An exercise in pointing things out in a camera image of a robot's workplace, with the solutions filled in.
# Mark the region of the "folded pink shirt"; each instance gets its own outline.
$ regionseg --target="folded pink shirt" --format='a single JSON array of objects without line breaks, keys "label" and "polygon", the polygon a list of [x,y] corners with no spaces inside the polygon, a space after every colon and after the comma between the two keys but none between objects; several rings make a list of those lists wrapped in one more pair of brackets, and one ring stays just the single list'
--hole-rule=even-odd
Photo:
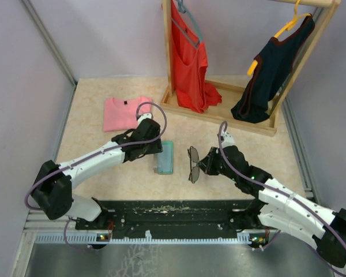
[{"label": "folded pink shirt", "polygon": [[[121,100],[108,98],[104,106],[104,132],[137,128],[136,109],[142,102],[152,102],[151,98],[140,96],[135,99]],[[143,105],[139,114],[149,113],[151,105]]]}]

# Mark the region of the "yellow hanger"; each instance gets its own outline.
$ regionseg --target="yellow hanger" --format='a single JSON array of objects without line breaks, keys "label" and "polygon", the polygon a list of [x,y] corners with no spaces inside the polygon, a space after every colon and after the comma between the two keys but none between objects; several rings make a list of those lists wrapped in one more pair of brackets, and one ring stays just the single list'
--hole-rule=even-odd
[{"label": "yellow hanger", "polygon": [[[299,3],[300,3],[300,0],[297,0],[296,4],[295,4],[295,7],[294,7],[294,12],[295,13],[294,13],[294,17],[292,18],[292,20],[290,22],[288,22],[281,30],[279,30],[278,33],[276,33],[274,35],[274,38],[277,39],[284,31],[291,30],[296,25],[296,23],[299,21],[300,18],[311,16],[310,13],[304,13],[304,14],[301,14],[300,16],[297,16]],[[247,75],[251,76],[254,73],[255,68],[257,67],[257,65],[258,65],[258,62],[257,61],[253,61],[253,63],[250,65],[250,67],[249,67],[249,69],[247,71]]]}]

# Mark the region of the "clothes hanger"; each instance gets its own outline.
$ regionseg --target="clothes hanger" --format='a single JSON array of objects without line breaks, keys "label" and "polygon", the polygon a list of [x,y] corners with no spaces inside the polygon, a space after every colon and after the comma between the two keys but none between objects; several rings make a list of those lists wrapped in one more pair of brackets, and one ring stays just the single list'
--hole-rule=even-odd
[{"label": "clothes hanger", "polygon": [[189,18],[192,21],[192,24],[194,25],[195,31],[196,31],[196,35],[198,37],[198,42],[194,43],[189,36],[186,34],[186,32],[178,25],[178,23],[172,18],[172,22],[179,28],[179,30],[185,35],[185,37],[189,40],[189,42],[195,47],[197,48],[198,44],[200,42],[203,42],[204,40],[202,39],[202,35],[200,32],[200,29],[196,23],[196,20],[194,19],[193,15],[190,13],[190,11],[188,10],[188,8],[183,4],[183,0],[176,0],[177,4],[178,4],[178,11],[180,13],[187,13],[187,15],[189,16]]},{"label": "clothes hanger", "polygon": [[[273,36],[274,38],[277,39],[284,31],[291,30],[301,18],[304,18],[304,17],[307,17],[307,16],[311,16],[310,13],[304,13],[304,14],[301,14],[300,16],[297,16],[299,3],[300,3],[300,0],[297,0],[296,4],[295,4],[295,7],[294,7],[294,17],[292,18],[292,20],[290,22],[286,23],[286,25],[281,30],[279,30],[278,33],[276,33]],[[250,67],[249,67],[249,69],[247,71],[247,75],[251,76],[254,73],[255,68],[257,67],[257,65],[258,65],[258,62],[257,61],[253,61],[253,63],[250,65]]]}]

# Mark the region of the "teal case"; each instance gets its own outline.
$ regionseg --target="teal case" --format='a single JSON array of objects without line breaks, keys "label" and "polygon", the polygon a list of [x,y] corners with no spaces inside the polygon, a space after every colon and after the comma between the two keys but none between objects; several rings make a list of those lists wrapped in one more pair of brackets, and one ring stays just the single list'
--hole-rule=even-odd
[{"label": "teal case", "polygon": [[154,172],[161,175],[173,174],[173,141],[162,141],[162,153],[154,154]]}]

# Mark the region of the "sunglasses lens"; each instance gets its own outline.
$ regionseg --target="sunglasses lens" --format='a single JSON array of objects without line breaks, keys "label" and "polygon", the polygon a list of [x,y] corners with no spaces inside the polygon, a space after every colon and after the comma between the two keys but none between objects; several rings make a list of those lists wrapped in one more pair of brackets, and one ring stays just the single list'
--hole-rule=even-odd
[{"label": "sunglasses lens", "polygon": [[198,161],[199,161],[198,152],[197,152],[196,148],[194,148],[194,147],[190,147],[190,158],[191,158],[191,161],[194,163],[198,163]]},{"label": "sunglasses lens", "polygon": [[195,166],[190,173],[190,178],[189,178],[190,181],[192,183],[195,183],[198,180],[199,175],[200,175],[200,169],[198,168],[198,166]]}]

